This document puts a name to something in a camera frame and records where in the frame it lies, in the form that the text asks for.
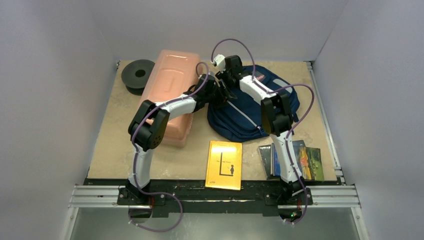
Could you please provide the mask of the navy blue student backpack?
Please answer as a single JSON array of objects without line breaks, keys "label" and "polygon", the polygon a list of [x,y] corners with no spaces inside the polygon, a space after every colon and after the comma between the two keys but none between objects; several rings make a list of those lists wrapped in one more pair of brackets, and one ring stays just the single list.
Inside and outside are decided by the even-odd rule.
[{"label": "navy blue student backpack", "polygon": [[[264,66],[255,65],[255,76],[262,75],[264,75],[264,79],[261,82],[272,91],[290,84]],[[237,96],[237,99],[227,101],[222,107],[208,105],[207,120],[211,128],[222,137],[237,143],[268,137],[261,121],[260,104],[237,88],[233,88],[231,91]],[[299,120],[297,110],[300,107],[297,92],[290,87],[279,93],[288,95],[293,118],[297,122]]]}]

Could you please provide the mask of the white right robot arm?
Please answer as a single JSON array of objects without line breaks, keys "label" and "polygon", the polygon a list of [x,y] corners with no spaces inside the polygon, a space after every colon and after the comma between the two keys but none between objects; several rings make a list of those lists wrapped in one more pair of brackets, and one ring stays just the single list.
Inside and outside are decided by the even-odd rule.
[{"label": "white right robot arm", "polygon": [[261,83],[254,72],[244,71],[242,61],[237,55],[225,57],[218,54],[211,62],[219,70],[219,80],[240,89],[260,105],[262,128],[270,135],[279,161],[280,196],[284,202],[294,203],[300,198],[305,186],[293,147],[294,119],[289,97],[273,92]]}]

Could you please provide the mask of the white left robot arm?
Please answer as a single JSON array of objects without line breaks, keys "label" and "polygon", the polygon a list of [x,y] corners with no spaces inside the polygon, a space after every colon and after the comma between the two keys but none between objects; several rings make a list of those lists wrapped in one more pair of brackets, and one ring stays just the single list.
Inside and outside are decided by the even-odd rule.
[{"label": "white left robot arm", "polygon": [[198,83],[173,99],[153,102],[144,100],[132,119],[128,133],[134,147],[132,173],[128,178],[134,186],[129,197],[138,205],[149,199],[150,169],[153,153],[164,139],[168,122],[177,117],[194,113],[206,104],[222,105],[234,98],[222,79],[203,74]]}]

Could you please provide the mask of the pink pen toy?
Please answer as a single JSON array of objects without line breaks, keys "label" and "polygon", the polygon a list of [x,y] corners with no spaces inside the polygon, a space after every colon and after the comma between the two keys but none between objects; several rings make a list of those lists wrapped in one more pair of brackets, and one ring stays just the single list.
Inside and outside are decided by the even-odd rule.
[{"label": "pink pen toy", "polygon": [[256,79],[258,80],[258,81],[262,81],[263,79],[264,79],[264,75],[261,75],[261,76],[258,76],[258,77],[256,77]]}]

